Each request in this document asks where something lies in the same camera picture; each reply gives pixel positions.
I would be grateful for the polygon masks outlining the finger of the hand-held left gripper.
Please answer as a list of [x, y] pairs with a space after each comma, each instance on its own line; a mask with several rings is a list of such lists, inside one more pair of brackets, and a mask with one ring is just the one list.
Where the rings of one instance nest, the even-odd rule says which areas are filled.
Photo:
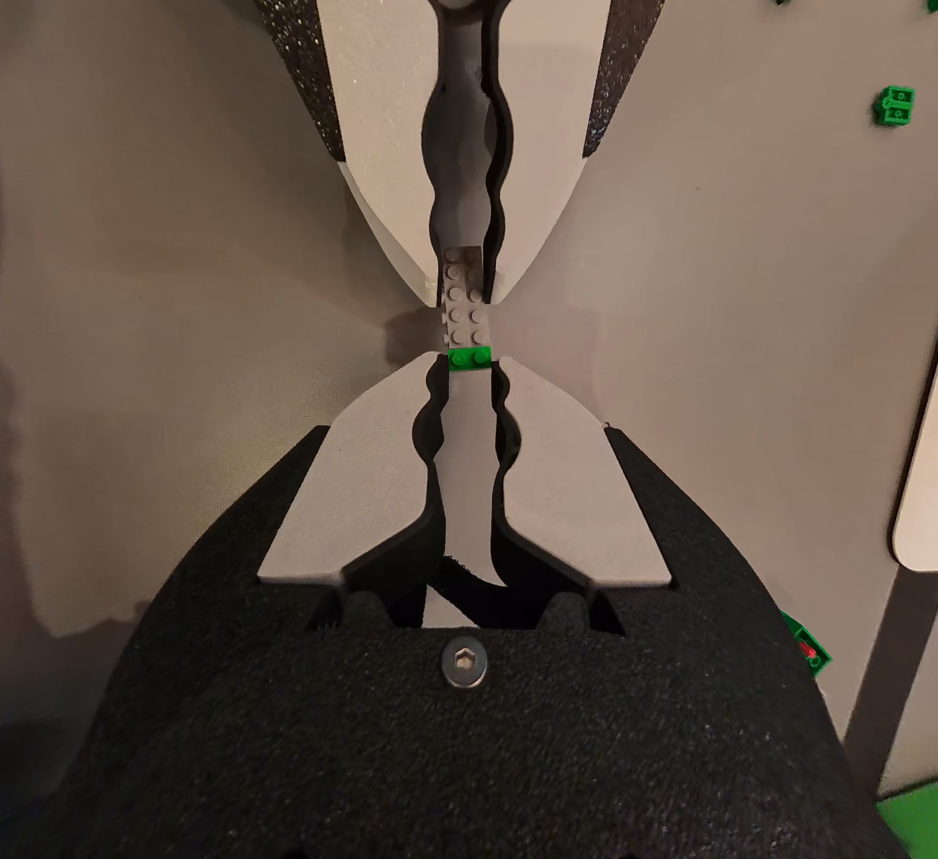
[[435, 191], [423, 134], [440, 83], [436, 0], [315, 0], [335, 101], [340, 170], [399, 276], [438, 304]]
[[502, 0], [487, 77], [498, 125], [484, 244], [488, 301], [519, 282], [566, 208], [584, 147], [612, 0]]

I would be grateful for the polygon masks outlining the green brick with red stud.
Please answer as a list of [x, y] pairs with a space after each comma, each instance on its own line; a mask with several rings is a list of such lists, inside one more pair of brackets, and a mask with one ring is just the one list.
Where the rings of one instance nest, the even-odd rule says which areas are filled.
[[780, 614], [797, 643], [800, 653], [807, 662], [812, 677], [817, 679], [831, 662], [832, 656], [827, 653], [827, 650], [802, 623], [792, 618], [785, 611], [781, 611]]

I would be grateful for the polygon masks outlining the long grey brick plate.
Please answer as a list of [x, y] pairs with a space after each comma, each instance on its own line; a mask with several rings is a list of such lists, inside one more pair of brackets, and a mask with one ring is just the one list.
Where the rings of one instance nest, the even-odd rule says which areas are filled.
[[490, 345], [488, 305], [484, 301], [482, 248], [451, 247], [442, 260], [441, 306], [447, 350]]

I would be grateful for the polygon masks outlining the green flat sheet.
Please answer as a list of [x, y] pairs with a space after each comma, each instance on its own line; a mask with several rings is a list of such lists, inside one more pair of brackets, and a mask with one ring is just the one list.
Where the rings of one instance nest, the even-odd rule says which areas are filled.
[[936, 782], [888, 797], [876, 806], [909, 857], [937, 857]]

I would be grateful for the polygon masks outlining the grey desk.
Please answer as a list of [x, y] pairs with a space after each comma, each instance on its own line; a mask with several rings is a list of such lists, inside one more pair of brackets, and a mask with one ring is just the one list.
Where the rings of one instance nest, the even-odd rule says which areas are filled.
[[[923, 0], [667, 0], [493, 324], [827, 646], [863, 785], [935, 772], [936, 579], [887, 547], [936, 330]], [[2, 0], [2, 817], [192, 542], [435, 337], [252, 0]]]

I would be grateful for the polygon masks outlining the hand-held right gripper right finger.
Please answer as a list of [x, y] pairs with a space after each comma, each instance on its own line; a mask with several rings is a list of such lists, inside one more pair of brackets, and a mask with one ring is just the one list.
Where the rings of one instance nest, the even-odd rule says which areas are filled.
[[509, 357], [491, 373], [490, 554], [518, 590], [666, 587], [671, 572], [604, 423]]

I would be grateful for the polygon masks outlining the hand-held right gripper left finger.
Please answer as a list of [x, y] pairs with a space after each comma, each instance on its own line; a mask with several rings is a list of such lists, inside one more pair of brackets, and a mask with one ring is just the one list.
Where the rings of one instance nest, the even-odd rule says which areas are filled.
[[427, 352], [334, 420], [258, 570], [270, 583], [414, 592], [444, 557], [434, 458], [448, 360]]

